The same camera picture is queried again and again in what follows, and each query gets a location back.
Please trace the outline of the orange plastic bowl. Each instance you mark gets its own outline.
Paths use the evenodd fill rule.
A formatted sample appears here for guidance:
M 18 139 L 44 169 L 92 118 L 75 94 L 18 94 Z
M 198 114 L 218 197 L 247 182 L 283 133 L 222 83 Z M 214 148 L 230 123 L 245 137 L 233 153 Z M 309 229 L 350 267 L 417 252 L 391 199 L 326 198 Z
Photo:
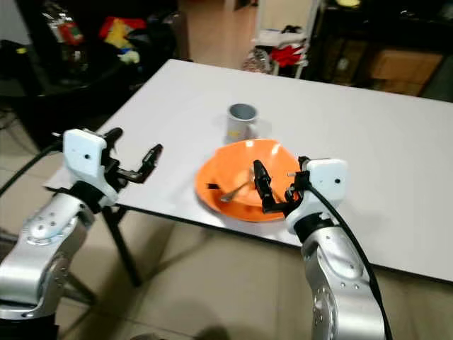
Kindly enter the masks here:
M 281 212 L 265 214 L 261 198 L 253 183 L 230 202 L 221 202 L 224 193 L 235 190 L 248 177 L 254 161 L 262 161 L 272 179 L 271 187 L 278 198 L 294 181 L 289 175 L 299 170 L 297 157 L 278 140 L 240 140 L 220 147 L 195 175 L 195 195 L 215 213 L 246 222 L 281 220 Z

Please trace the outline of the grey mug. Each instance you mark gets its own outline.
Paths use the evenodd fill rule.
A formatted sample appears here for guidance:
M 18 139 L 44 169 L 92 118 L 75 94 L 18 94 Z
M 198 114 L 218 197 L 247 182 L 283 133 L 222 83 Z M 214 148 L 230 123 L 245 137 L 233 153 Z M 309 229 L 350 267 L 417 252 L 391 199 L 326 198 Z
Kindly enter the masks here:
M 229 107 L 226 126 L 227 143 L 259 138 L 258 110 L 245 103 L 233 104 Z

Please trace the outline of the black table leg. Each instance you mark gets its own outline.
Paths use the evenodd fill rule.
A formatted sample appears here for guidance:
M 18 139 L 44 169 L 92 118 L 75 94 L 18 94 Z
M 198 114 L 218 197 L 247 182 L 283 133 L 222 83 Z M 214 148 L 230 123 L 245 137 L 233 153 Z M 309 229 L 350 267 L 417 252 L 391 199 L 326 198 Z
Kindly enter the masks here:
M 113 237 L 115 246 L 117 247 L 117 253 L 119 254 L 120 260 L 122 260 L 122 265 L 124 266 L 127 276 L 133 286 L 142 285 L 142 278 L 140 278 L 139 270 L 136 266 L 136 263 L 133 259 L 132 253 L 127 248 L 126 241 L 124 239 L 122 230 L 120 229 L 120 221 L 126 213 L 125 208 L 117 207 L 104 207 L 101 210 L 101 217 L 104 219 L 104 223 L 108 226 L 110 230 L 110 235 Z

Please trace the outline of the black cabinet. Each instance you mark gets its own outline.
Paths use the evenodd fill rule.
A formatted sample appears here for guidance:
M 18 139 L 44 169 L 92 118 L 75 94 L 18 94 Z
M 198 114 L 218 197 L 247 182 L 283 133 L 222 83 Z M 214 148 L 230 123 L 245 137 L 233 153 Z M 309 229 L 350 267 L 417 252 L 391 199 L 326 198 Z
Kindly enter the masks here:
M 53 0 L 68 10 L 84 42 L 59 43 L 42 16 L 45 0 L 13 0 L 31 40 L 26 54 L 9 66 L 25 94 L 8 100 L 25 131 L 40 147 L 56 132 L 95 130 L 122 107 L 165 62 L 179 56 L 175 27 L 183 14 L 178 0 Z M 147 23 L 127 39 L 140 54 L 138 64 L 124 64 L 117 49 L 99 31 L 107 16 Z

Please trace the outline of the red and yellow toy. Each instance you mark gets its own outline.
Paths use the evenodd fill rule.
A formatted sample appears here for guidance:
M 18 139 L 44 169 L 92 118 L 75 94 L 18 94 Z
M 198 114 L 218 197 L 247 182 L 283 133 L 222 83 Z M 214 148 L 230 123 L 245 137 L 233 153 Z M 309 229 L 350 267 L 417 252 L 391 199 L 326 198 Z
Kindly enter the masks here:
M 144 30 L 147 23 L 138 18 L 107 16 L 101 25 L 99 37 L 117 49 L 120 61 L 124 64 L 138 64 L 140 54 L 135 50 L 127 36 L 133 31 Z

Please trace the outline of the red and white packet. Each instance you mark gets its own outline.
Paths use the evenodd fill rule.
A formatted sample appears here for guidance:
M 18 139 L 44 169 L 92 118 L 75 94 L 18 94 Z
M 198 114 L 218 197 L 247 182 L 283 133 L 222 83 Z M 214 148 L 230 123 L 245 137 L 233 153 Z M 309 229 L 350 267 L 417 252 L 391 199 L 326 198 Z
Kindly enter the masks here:
M 61 4 L 53 0 L 45 0 L 42 4 L 42 16 L 45 17 L 45 22 L 59 43 L 79 46 L 84 42 L 84 35 L 77 23 Z

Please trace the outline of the red cloth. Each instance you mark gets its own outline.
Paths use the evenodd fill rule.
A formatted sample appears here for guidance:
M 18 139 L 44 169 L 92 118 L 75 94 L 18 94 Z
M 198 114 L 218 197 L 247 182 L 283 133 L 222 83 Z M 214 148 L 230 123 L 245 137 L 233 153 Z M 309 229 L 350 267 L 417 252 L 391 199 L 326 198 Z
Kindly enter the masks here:
M 298 65 L 304 59 L 305 50 L 304 43 L 288 43 L 272 49 L 270 59 L 278 68 Z

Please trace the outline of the brown cardboard box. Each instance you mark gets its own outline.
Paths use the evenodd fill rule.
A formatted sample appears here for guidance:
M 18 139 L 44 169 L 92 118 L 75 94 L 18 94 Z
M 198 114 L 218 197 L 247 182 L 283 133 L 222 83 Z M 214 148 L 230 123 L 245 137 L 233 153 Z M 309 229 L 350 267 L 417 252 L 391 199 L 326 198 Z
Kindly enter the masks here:
M 442 61 L 441 54 L 385 49 L 372 63 L 372 85 L 376 91 L 418 96 Z

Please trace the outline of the white chair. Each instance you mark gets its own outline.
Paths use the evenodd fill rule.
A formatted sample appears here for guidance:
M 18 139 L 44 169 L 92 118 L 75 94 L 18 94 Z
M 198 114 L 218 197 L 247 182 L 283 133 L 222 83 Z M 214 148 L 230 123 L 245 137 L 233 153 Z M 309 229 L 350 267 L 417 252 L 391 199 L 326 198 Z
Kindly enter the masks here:
M 290 67 L 294 78 L 300 78 L 309 65 L 307 52 L 320 7 L 321 0 L 258 0 L 253 45 L 274 49 L 293 47 L 299 59 Z

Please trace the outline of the black shelf unit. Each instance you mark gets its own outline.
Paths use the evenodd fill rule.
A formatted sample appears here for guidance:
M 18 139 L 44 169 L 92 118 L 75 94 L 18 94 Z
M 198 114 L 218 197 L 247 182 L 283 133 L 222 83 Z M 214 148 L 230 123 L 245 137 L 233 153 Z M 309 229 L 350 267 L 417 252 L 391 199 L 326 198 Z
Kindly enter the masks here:
M 303 78 L 371 89 L 385 49 L 441 54 L 418 97 L 453 98 L 453 0 L 321 0 Z

